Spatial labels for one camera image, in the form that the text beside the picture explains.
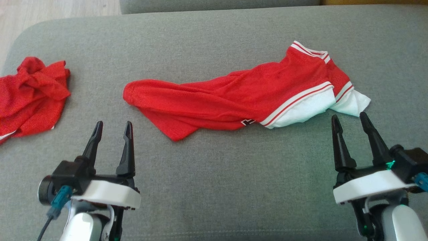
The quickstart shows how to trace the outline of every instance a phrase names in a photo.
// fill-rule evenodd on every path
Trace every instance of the gray fabric upholstery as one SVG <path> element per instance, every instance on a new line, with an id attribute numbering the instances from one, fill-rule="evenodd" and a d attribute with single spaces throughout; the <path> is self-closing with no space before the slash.
<path id="1" fill-rule="evenodd" d="M 71 70 L 55 129 L 0 145 L 0 236 L 35 240 L 47 207 L 39 181 L 82 153 L 104 121 L 97 173 L 114 173 L 127 120 L 134 124 L 136 186 L 142 203 L 127 211 L 123 241 L 359 241 L 350 205 L 336 205 L 330 118 L 268 130 L 199 130 L 174 143 L 122 99 L 130 81 L 203 81 L 279 61 L 293 40 L 328 50 L 356 89 L 387 145 L 428 150 L 428 7 L 318 6 L 174 12 L 48 21 L 15 41 L 3 74 L 26 56 Z M 359 119 L 339 114 L 358 165 L 371 163 Z M 410 204 L 428 228 L 427 194 Z M 44 240 L 57 240 L 66 214 Z"/>
<path id="2" fill-rule="evenodd" d="M 319 5 L 320 0 L 120 0 L 122 14 Z"/>

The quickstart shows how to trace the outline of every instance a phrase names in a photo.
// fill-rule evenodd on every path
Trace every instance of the blue connector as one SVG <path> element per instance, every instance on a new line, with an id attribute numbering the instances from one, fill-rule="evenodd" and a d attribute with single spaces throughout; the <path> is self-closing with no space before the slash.
<path id="1" fill-rule="evenodd" d="M 422 190 L 428 192 L 428 175 L 425 172 L 416 175 L 415 183 L 422 188 Z"/>
<path id="2" fill-rule="evenodd" d="M 61 214 L 61 210 L 64 205 L 70 201 L 71 196 L 73 195 L 73 189 L 70 186 L 62 186 L 61 189 L 56 194 L 55 198 L 51 202 L 51 208 L 46 214 L 48 217 L 51 217 L 53 220 L 56 220 Z"/>

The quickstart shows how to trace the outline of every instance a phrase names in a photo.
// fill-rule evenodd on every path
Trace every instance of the crumpled red cloth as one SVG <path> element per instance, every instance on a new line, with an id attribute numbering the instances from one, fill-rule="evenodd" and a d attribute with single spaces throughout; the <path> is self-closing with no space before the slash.
<path id="1" fill-rule="evenodd" d="M 16 75 L 0 78 L 0 145 L 52 129 L 70 96 L 65 61 L 49 66 L 36 57 L 26 57 Z"/>

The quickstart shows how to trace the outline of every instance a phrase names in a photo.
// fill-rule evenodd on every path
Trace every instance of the green led light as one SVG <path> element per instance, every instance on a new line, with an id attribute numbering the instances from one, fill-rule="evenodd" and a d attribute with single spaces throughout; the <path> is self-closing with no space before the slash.
<path id="1" fill-rule="evenodd" d="M 367 225 L 364 225 L 362 235 L 366 235 L 366 234 L 367 234 Z"/>
<path id="2" fill-rule="evenodd" d="M 392 168 L 392 166 L 394 165 L 394 163 L 395 163 L 395 160 L 393 160 L 392 162 L 390 162 L 390 163 L 386 163 L 386 168 L 388 169 L 388 170 L 391 170 L 391 168 Z"/>

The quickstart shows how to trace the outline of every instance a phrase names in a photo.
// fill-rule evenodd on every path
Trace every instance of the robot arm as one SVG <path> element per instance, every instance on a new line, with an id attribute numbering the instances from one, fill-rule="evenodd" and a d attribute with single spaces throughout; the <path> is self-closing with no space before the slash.
<path id="1" fill-rule="evenodd" d="M 408 192 L 428 191 L 428 154 L 421 148 L 390 150 L 367 114 L 360 114 L 363 130 L 369 137 L 373 166 L 357 169 L 351 158 L 343 129 L 332 117 L 333 151 L 338 172 L 333 194 L 338 204 L 352 204 L 359 233 L 368 241 L 428 241 L 417 214 L 408 207 Z M 371 206 L 373 201 L 388 204 Z"/>
<path id="2" fill-rule="evenodd" d="M 81 156 L 62 161 L 39 185 L 39 201 L 50 205 L 48 222 L 55 220 L 64 204 L 69 212 L 60 241 L 120 241 L 124 210 L 140 207 L 141 195 L 134 185 L 135 161 L 132 123 L 127 122 L 122 158 L 116 175 L 97 175 L 95 159 L 103 123 L 99 121 Z M 109 217 L 94 211 L 108 211 Z"/>

